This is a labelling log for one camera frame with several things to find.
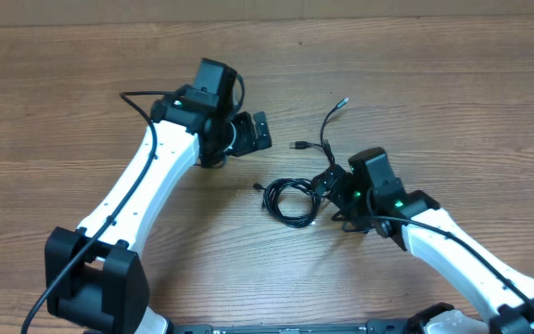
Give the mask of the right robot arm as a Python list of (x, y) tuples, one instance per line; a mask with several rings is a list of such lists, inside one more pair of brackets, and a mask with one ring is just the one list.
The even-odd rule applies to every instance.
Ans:
[(328, 168), (311, 186), (338, 208), (333, 218), (353, 231), (375, 231), (427, 263), (477, 310), (468, 318), (440, 302), (407, 319), (404, 333), (533, 333), (534, 278), (519, 273), (468, 236), (422, 190), (407, 192), (382, 148), (349, 159), (344, 169), (323, 146)]

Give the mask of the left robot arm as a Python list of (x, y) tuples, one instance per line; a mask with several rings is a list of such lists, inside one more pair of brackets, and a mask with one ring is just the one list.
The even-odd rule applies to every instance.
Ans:
[(264, 112), (241, 109), (243, 77), (219, 61), (202, 59), (191, 84), (151, 92), (150, 111), (134, 102), (138, 95), (120, 97), (146, 122), (142, 143), (104, 200), (76, 228), (56, 227), (47, 239), (46, 289), (23, 332), (45, 307), (97, 333), (172, 333), (172, 321), (150, 306), (141, 261), (160, 211), (191, 167), (220, 168), (272, 144)]

